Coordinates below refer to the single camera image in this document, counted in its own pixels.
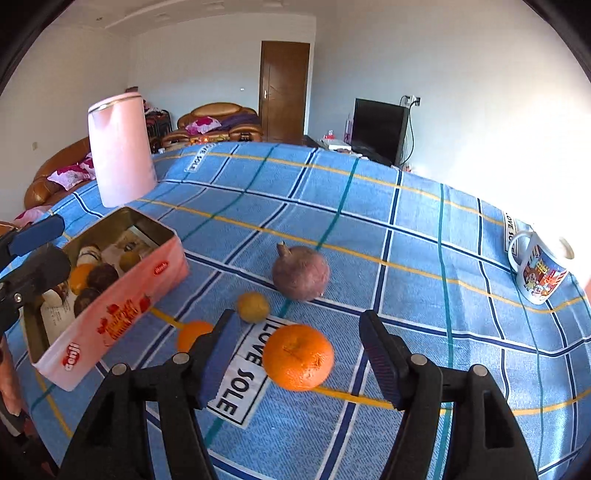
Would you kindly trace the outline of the person's left hand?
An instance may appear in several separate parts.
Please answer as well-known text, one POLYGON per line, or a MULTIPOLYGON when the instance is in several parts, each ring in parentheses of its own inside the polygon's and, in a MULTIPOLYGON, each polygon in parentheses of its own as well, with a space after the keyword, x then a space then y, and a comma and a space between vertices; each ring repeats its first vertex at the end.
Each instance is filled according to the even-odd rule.
POLYGON ((23 400, 5 336, 1 337, 0 391, 6 410, 18 417, 23 409, 23 400))

